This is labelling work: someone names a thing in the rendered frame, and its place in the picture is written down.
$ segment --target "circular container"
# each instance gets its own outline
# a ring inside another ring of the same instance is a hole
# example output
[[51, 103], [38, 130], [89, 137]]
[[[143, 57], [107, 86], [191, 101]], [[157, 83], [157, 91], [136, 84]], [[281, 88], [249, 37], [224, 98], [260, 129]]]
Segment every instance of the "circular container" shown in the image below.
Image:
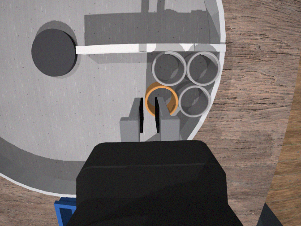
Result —
[[187, 77], [198, 86], [213, 83], [220, 73], [220, 62], [211, 52], [197, 52], [187, 59]]
[[209, 110], [211, 97], [204, 87], [188, 84], [179, 93], [179, 108], [184, 115], [199, 117]]
[[[158, 67], [160, 68], [161, 64], [164, 66], [169, 66], [172, 64], [172, 62], [170, 60], [167, 60], [166, 62], [161, 62], [162, 60], [162, 56], [163, 55], [171, 55], [173, 57], [176, 58], [176, 60], [178, 61], [178, 66], [175, 70], [173, 70], [172, 72], [159, 72]], [[166, 51], [166, 52], [162, 52], [159, 55], [156, 56], [156, 58], [153, 61], [153, 64], [151, 66], [151, 71], [152, 74], [154, 76], [154, 78], [156, 79], [157, 82], [159, 82], [162, 85], [165, 86], [175, 86], [177, 84], [179, 84], [183, 78], [186, 75], [187, 72], [187, 64], [185, 59], [177, 52], [174, 51]]]
[[168, 89], [170, 92], [172, 92], [172, 97], [171, 97], [169, 103], [167, 104], [167, 108], [168, 108], [170, 114], [172, 115], [178, 107], [178, 103], [179, 103], [178, 95], [171, 87], [161, 85], [159, 82], [155, 82], [147, 88], [147, 90], [145, 92], [145, 107], [152, 116], [155, 116], [155, 106], [149, 102], [148, 97], [154, 90], [160, 89], [160, 88]]

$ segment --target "black disc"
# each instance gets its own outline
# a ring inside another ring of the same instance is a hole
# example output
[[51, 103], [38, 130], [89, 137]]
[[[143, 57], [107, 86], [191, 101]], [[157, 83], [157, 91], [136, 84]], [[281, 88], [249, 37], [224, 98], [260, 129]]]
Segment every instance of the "black disc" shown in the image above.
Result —
[[35, 66], [49, 76], [65, 75], [75, 66], [75, 42], [62, 30], [47, 29], [32, 43], [31, 55]]

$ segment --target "blue box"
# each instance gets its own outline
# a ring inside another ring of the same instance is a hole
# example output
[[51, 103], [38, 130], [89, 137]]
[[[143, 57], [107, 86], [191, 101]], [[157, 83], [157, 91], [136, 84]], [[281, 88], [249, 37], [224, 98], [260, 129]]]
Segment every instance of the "blue box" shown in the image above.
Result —
[[76, 210], [76, 198], [61, 197], [60, 201], [54, 202], [54, 208], [59, 226], [66, 226]]

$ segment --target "wooden floor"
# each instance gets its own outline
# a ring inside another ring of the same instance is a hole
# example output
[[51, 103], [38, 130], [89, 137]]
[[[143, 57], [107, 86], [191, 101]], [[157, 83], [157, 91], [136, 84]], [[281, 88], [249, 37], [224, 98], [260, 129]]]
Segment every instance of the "wooden floor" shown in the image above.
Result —
[[301, 225], [301, 56], [288, 127], [266, 204], [283, 226]]
[[[296, 106], [301, 103], [300, 79], [295, 89], [301, 1], [223, 0], [223, 6], [223, 74], [195, 139], [204, 141], [224, 168], [229, 205], [244, 226], [256, 225], [266, 197], [283, 225], [294, 226], [301, 212], [301, 107]], [[291, 107], [295, 113], [290, 114]], [[59, 197], [0, 177], [0, 225], [57, 226], [55, 200]]]

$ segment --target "orange ring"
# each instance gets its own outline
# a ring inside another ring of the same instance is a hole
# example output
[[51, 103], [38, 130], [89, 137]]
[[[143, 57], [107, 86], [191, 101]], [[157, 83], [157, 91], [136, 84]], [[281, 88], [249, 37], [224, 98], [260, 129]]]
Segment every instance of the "orange ring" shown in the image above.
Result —
[[145, 92], [145, 107], [152, 116], [155, 116], [155, 106], [153, 106], [148, 101], [148, 97], [150, 96], [152, 91], [154, 91], [156, 89], [160, 89], [160, 88], [168, 89], [170, 92], [172, 92], [172, 98], [171, 98], [170, 102], [167, 104], [167, 108], [168, 108], [170, 114], [172, 115], [176, 111], [178, 104], [179, 104], [178, 95], [171, 87], [161, 85], [159, 82], [155, 82], [147, 88], [147, 90]]

